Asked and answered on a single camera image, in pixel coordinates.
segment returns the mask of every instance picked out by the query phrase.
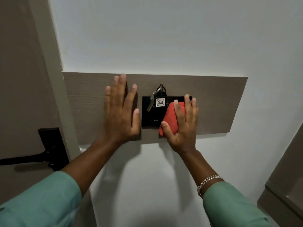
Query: black door handle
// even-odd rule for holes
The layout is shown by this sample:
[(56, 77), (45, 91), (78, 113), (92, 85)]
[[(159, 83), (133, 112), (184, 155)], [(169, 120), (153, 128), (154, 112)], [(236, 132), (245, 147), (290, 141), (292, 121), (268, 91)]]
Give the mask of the black door handle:
[(69, 164), (59, 128), (41, 128), (38, 133), (45, 148), (44, 152), (30, 156), (1, 159), (0, 165), (49, 162), (48, 166), (57, 171)]

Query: green sleeve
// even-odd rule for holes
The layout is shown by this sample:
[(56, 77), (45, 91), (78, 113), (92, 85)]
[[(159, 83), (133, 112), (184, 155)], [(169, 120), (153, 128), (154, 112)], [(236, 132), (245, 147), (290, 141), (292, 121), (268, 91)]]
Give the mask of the green sleeve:
[(203, 206), (214, 227), (268, 227), (267, 216), (226, 182), (212, 185), (203, 196)]
[(1, 205), (1, 227), (69, 226), (81, 199), (76, 181), (57, 171)]

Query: silver chain bracelet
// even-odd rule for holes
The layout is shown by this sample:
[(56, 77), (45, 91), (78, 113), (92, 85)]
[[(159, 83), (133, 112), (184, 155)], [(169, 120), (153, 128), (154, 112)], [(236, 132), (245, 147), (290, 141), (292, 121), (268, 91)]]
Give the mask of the silver chain bracelet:
[(205, 183), (207, 183), (208, 181), (210, 181), (210, 180), (212, 180), (212, 179), (215, 179), (215, 178), (220, 178), (220, 179), (224, 180), (224, 179), (223, 179), (221, 176), (219, 176), (219, 175), (212, 175), (212, 176), (206, 178), (206, 179), (201, 183), (201, 185), (199, 185), (198, 188), (197, 188), (198, 195), (199, 195), (200, 197), (202, 197), (200, 191), (201, 191), (202, 187), (205, 185)]

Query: gray wooden board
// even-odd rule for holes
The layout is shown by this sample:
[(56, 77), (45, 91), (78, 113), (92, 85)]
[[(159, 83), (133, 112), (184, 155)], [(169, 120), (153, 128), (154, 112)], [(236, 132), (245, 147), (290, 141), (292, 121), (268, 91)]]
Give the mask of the gray wooden board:
[[(102, 133), (105, 87), (118, 74), (63, 72), (80, 145), (92, 143)], [(247, 77), (138, 75), (127, 74), (128, 88), (138, 85), (138, 105), (142, 96), (152, 95), (163, 84), (168, 96), (189, 94), (197, 98), (197, 135), (230, 131)], [(158, 142), (158, 129), (142, 129), (143, 143)]]

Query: left hand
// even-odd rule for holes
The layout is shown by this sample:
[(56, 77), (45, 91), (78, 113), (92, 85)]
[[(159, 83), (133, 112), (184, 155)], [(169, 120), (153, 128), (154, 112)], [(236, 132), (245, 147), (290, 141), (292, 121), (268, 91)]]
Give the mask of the left hand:
[(131, 92), (124, 100), (126, 75), (114, 77), (113, 87), (106, 87), (104, 103), (104, 142), (118, 148), (140, 133), (139, 109), (132, 114), (137, 85), (133, 84)]

